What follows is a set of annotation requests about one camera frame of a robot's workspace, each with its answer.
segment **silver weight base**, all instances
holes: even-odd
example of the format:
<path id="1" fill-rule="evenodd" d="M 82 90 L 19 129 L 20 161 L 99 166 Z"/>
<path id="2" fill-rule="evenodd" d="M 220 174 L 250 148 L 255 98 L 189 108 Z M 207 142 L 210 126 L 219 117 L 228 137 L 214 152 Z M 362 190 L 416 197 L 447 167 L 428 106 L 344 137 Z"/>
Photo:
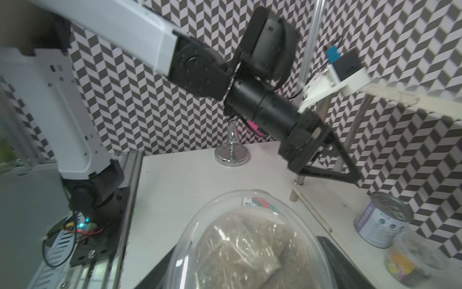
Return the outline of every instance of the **silver weight base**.
<path id="1" fill-rule="evenodd" d="M 249 150 L 240 143 L 223 143 L 215 149 L 215 159 L 224 166 L 241 166 L 249 160 Z"/>

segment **tin can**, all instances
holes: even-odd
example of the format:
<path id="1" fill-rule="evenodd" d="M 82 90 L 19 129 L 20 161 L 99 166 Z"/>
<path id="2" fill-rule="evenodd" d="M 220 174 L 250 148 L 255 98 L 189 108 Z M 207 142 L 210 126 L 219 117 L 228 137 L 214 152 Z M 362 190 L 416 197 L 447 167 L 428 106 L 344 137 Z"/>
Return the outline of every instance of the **tin can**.
<path id="1" fill-rule="evenodd" d="M 354 220 L 356 232 L 379 248 L 388 248 L 393 237 L 412 221 L 414 214 L 409 206 L 391 194 L 377 192 L 361 215 Z"/>

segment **colorful label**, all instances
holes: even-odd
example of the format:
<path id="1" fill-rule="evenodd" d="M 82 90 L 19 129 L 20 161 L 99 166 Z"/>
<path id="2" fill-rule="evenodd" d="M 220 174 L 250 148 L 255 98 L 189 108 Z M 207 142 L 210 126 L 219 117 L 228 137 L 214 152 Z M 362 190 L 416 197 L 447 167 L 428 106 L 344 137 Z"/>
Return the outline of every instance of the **colorful label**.
<path id="1" fill-rule="evenodd" d="M 243 198 L 243 204 L 244 204 L 244 206 L 256 206 L 256 207 L 262 207 L 262 208 L 268 209 L 268 210 L 273 211 L 273 212 L 276 211 L 276 207 L 273 206 L 272 204 L 268 203 L 268 201 L 263 199 L 263 198 L 244 197 Z"/>
<path id="2" fill-rule="evenodd" d="M 386 265 L 388 271 L 398 280 L 403 280 L 415 269 L 415 264 L 394 248 L 389 252 Z"/>
<path id="3" fill-rule="evenodd" d="M 395 220 L 369 202 L 363 213 L 355 220 L 354 227 L 361 237 L 374 246 L 387 248 L 396 234 L 407 223 Z"/>

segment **can lid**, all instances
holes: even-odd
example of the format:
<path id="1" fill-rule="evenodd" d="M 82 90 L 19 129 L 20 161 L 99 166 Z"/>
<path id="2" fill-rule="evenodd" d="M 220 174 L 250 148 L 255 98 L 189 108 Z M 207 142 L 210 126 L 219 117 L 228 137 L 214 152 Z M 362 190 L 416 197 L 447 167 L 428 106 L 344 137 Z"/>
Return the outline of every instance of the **can lid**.
<path id="1" fill-rule="evenodd" d="M 428 277 L 441 276 L 448 267 L 449 259 L 414 231 L 397 234 L 393 239 L 393 246 L 397 246 Z"/>
<path id="2" fill-rule="evenodd" d="M 371 201 L 384 214 L 395 220 L 410 223 L 414 218 L 411 208 L 391 194 L 383 192 L 372 193 Z"/>

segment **food label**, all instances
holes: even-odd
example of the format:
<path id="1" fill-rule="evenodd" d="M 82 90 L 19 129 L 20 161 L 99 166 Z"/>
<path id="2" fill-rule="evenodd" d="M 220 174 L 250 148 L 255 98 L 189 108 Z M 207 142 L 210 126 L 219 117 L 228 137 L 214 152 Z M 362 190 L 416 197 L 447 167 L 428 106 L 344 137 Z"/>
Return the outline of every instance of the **food label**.
<path id="1" fill-rule="evenodd" d="M 268 203 L 268 201 L 266 201 L 263 198 L 244 197 L 244 198 L 242 198 L 242 204 L 244 206 L 257 206 L 257 207 L 266 208 L 266 209 L 269 209 L 269 210 L 271 210 L 273 212 L 276 211 L 276 207 L 273 206 L 272 204 Z"/>
<path id="2" fill-rule="evenodd" d="M 369 202 L 355 220 L 354 227 L 361 237 L 374 246 L 387 248 L 393 237 L 404 229 L 406 223 L 395 220 Z"/>

